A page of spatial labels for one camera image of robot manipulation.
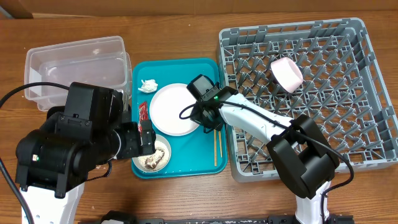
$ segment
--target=red wrapper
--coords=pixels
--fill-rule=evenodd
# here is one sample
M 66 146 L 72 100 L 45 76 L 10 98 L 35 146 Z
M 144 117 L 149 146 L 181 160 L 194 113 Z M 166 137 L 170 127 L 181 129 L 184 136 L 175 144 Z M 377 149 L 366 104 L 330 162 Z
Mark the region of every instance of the red wrapper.
M 138 107 L 139 121 L 138 121 L 138 131 L 141 132 L 141 121 L 148 119 L 148 103 L 144 101 Z

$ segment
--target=crumpled white paper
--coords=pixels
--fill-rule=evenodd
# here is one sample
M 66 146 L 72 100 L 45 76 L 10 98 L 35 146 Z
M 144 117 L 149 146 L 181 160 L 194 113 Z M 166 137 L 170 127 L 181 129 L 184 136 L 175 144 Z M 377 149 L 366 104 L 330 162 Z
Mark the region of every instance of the crumpled white paper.
M 157 90 L 157 83 L 155 80 L 141 80 L 142 86 L 138 88 L 139 91 L 143 93 L 153 93 Z

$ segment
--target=dish rack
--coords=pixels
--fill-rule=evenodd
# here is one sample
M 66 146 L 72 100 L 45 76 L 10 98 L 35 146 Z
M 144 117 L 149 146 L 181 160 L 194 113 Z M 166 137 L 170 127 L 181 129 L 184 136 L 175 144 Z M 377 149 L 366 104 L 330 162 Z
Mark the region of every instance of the dish rack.
M 358 18 L 223 29 L 218 65 L 223 85 L 283 116 L 313 118 L 354 170 L 397 163 L 397 117 L 368 33 Z M 302 85 L 286 93 L 271 62 L 291 58 Z M 265 144 L 228 126 L 232 175 L 238 182 L 278 179 Z M 295 148 L 299 153 L 305 145 Z M 348 172 L 341 163 L 337 172 Z

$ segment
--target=teal tray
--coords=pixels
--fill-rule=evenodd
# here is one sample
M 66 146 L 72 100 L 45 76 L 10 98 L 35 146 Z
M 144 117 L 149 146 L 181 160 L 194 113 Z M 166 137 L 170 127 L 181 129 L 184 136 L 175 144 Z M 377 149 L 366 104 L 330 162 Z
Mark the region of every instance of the teal tray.
M 182 60 L 163 60 L 142 62 L 132 73 L 132 120 L 138 121 L 139 105 L 146 101 L 148 107 L 155 93 L 138 91 L 141 80 L 154 79 L 158 83 L 158 90 L 173 83 L 189 84 L 199 74 L 206 75 L 214 82 L 220 81 L 217 64 L 209 58 L 193 58 Z M 172 157 L 169 163 L 158 172 L 143 172 L 133 162 L 131 169 L 142 179 L 165 177 L 183 177 L 189 175 L 217 174 L 227 164 L 225 128 L 221 131 L 223 157 L 220 156 L 220 145 L 217 135 L 217 166 L 214 165 L 214 134 L 203 133 L 199 126 L 192 133 L 184 136 L 169 136 L 153 126 L 157 134 L 165 137 L 172 147 Z

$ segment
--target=chopsticks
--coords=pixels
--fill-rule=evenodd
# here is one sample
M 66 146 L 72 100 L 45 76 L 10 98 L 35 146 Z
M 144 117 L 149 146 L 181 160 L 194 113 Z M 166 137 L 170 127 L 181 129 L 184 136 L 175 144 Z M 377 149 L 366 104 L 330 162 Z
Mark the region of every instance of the chopsticks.
M 221 142 L 221 131 L 218 131 L 218 142 L 220 144 L 220 156 L 223 157 L 223 147 Z M 214 130 L 214 166 L 217 166 L 217 130 Z

